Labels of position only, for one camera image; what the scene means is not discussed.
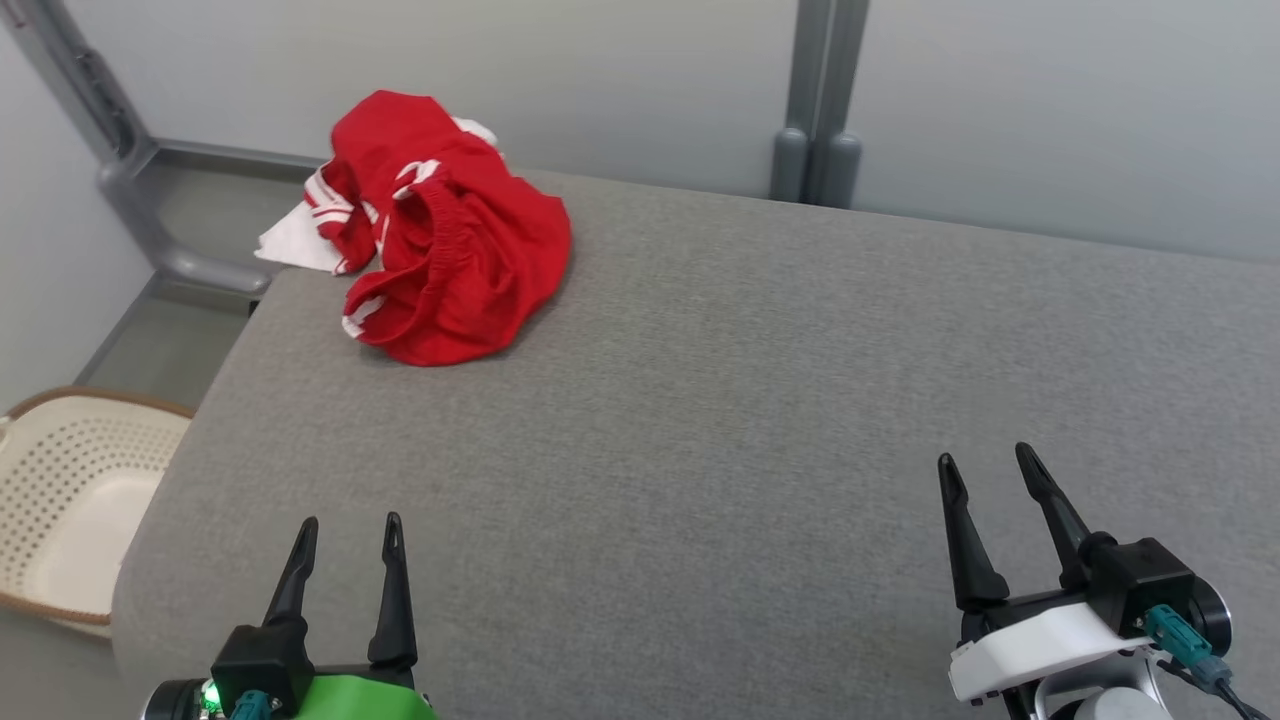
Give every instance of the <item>white cloth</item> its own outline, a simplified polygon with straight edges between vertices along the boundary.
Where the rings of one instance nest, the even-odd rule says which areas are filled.
[[[470,132],[494,147],[498,146],[498,136],[483,124],[467,118],[453,118],[453,122],[458,126],[458,129]],[[425,168],[417,168],[417,172],[425,172]],[[271,225],[271,229],[257,236],[257,250],[253,251],[253,255],[273,263],[283,263],[285,265],[324,270],[334,274],[342,272],[343,263],[338,249],[320,236],[311,206],[306,201],[298,202],[293,210],[289,210],[287,215]]]

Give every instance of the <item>green led light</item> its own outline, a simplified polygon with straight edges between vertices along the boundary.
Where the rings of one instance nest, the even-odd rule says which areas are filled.
[[[221,698],[218,697],[218,685],[209,683],[209,685],[205,687],[205,697],[201,702],[205,706],[205,710],[210,714],[221,711],[223,702]]]

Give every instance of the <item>red clothing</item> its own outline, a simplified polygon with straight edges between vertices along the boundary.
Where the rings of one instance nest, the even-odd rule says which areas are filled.
[[[306,201],[342,252],[335,272],[383,254],[347,293],[344,325],[361,342],[413,365],[465,363],[511,345],[556,292],[564,205],[435,100],[378,91],[338,122],[333,149]]]

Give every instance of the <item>white robot part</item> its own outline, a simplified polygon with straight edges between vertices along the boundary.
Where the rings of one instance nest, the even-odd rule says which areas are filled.
[[[979,698],[1147,644],[1117,635],[1084,602],[1065,605],[956,648],[951,689],[956,700]]]
[[[1083,720],[1092,714],[1094,720],[1165,720],[1169,711],[1165,698],[1156,684],[1156,660],[1162,653],[1151,648],[1139,648],[1133,655],[1114,652],[1069,670],[1062,670],[1043,678],[1036,685],[1036,696],[1030,705],[1028,720]],[[1078,691],[1102,688],[1102,693],[1112,689],[1134,691],[1116,696],[1105,703],[1094,702],[1088,708],[1083,705],[1074,717],[1066,714],[1050,712],[1050,698]]]
[[[1110,688],[1085,700],[1074,720],[1172,720],[1172,716],[1142,691]]]

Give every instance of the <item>gray metal frame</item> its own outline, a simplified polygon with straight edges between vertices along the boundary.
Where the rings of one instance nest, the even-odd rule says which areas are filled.
[[[771,200],[800,202],[804,199],[833,9],[835,0],[799,0],[796,37],[791,51],[787,124],[773,137]]]
[[[835,0],[803,202],[851,208],[863,142],[845,128],[870,0]]]
[[[159,143],[88,46],[61,0],[5,0],[5,24],[102,161],[97,186],[163,278],[261,295],[271,275],[209,258],[165,228],[137,184]]]
[[[0,0],[0,14],[102,161],[97,186],[164,279],[261,295],[271,275],[180,243],[138,187],[160,151],[296,168],[321,160],[209,145],[157,141],[106,63],[90,47],[63,0]],[[797,0],[786,127],[774,137],[769,197],[847,208],[861,143],[845,132],[858,50],[870,0]]]

